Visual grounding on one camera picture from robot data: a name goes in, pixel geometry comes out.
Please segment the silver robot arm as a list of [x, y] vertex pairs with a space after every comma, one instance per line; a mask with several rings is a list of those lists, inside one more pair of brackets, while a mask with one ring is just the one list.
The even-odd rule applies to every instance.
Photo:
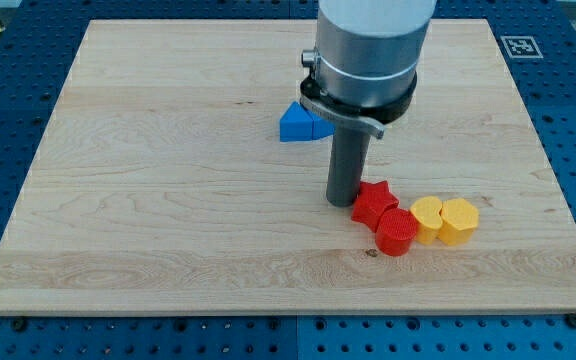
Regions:
[[408, 109], [435, 0], [320, 0], [303, 107], [335, 135], [382, 138]]

